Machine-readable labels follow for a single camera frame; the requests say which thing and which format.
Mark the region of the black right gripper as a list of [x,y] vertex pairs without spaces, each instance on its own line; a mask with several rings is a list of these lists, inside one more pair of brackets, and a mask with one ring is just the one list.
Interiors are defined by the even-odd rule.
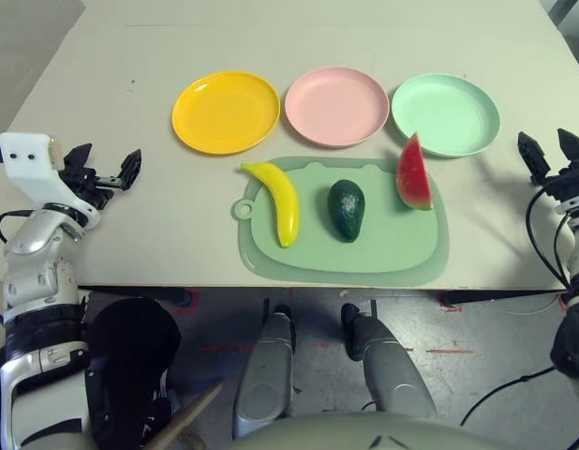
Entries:
[[557,136],[560,149],[571,164],[562,169],[558,175],[548,176],[551,168],[544,158],[540,145],[525,132],[518,133],[518,152],[530,172],[531,183],[540,188],[532,197],[531,206],[543,193],[561,203],[579,197],[579,137],[564,128],[557,130]]

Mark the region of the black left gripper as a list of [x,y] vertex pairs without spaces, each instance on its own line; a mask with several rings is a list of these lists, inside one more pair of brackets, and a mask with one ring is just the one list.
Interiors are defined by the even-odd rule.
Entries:
[[141,171],[141,149],[126,156],[118,178],[99,177],[95,169],[85,167],[91,149],[90,143],[71,149],[64,157],[65,168],[59,176],[78,198],[95,209],[104,209],[116,189],[128,190],[134,184]]

